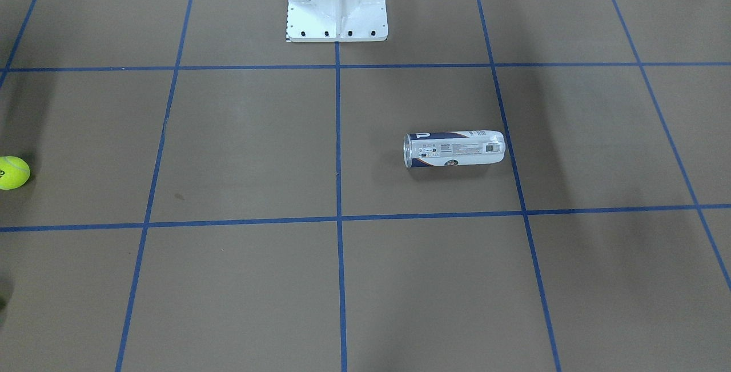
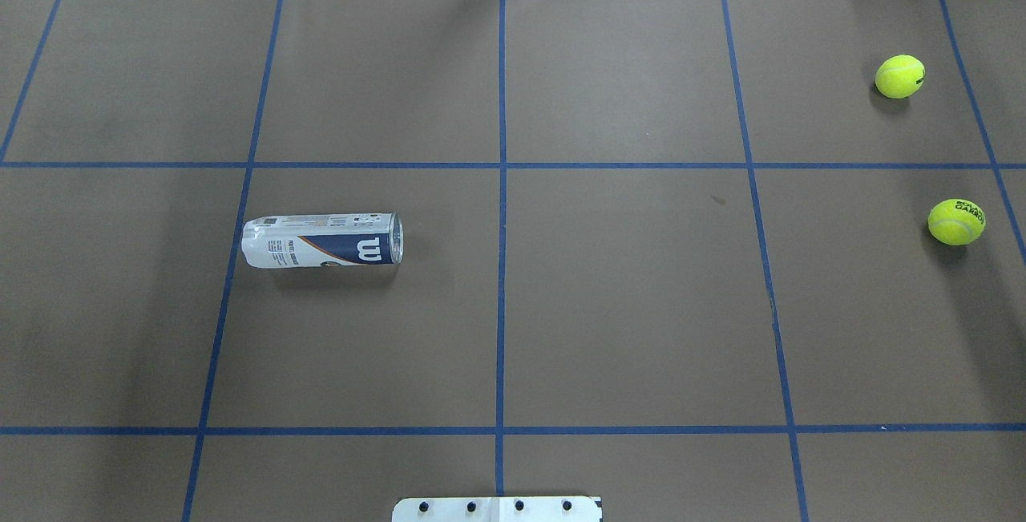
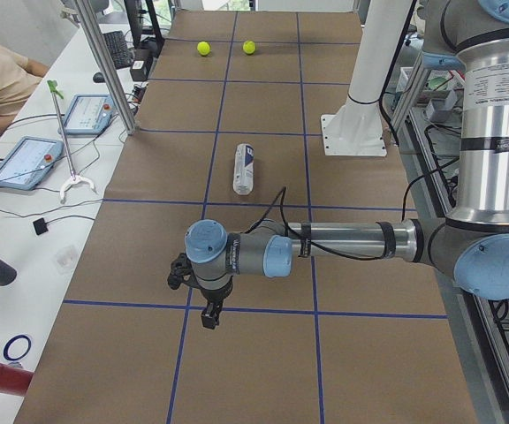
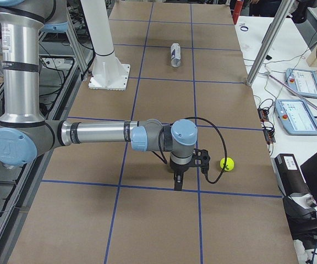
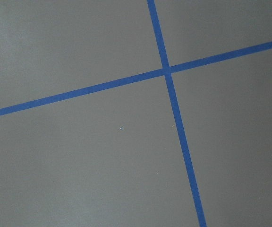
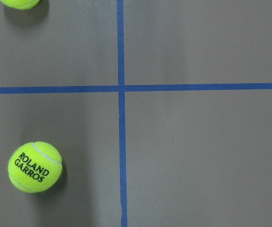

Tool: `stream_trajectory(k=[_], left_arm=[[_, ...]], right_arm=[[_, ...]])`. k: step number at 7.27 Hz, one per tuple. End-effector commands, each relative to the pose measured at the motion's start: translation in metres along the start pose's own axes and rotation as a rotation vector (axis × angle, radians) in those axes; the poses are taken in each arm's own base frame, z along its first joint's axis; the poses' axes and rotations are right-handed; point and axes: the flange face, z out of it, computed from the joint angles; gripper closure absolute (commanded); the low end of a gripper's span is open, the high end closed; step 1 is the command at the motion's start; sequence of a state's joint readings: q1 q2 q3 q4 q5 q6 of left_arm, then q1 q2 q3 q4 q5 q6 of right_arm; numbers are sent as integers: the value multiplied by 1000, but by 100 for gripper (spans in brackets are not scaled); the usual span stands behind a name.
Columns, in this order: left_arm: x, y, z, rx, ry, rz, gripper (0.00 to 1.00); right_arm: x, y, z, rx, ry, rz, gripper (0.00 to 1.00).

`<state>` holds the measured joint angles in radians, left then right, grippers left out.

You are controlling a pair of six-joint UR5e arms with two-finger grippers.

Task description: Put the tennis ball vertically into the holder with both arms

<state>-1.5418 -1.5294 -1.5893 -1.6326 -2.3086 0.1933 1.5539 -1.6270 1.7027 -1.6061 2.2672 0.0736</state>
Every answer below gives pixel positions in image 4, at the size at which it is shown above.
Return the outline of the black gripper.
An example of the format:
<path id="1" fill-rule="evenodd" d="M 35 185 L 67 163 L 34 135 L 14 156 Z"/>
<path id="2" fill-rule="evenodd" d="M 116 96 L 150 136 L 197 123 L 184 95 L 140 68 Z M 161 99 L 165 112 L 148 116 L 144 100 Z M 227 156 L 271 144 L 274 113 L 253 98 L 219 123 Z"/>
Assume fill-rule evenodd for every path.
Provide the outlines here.
<path id="1" fill-rule="evenodd" d="M 189 169 L 189 164 L 178 164 L 173 160 L 170 160 L 170 168 L 174 172 L 174 190 L 182 190 L 182 178 L 184 173 Z"/>

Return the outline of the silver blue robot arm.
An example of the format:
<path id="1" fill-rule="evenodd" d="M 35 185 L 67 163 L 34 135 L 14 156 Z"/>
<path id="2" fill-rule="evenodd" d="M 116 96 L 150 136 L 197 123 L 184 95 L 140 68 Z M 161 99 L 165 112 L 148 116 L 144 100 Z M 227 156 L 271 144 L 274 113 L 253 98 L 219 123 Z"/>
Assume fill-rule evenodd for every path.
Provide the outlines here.
<path id="1" fill-rule="evenodd" d="M 68 28 L 66 1 L 0 1 L 4 114 L 0 117 L 0 161 L 22 166 L 38 156 L 71 144 L 129 142 L 136 151 L 170 153 L 174 188 L 196 167 L 196 125 L 180 119 L 70 123 L 46 120 L 39 110 L 39 32 Z"/>

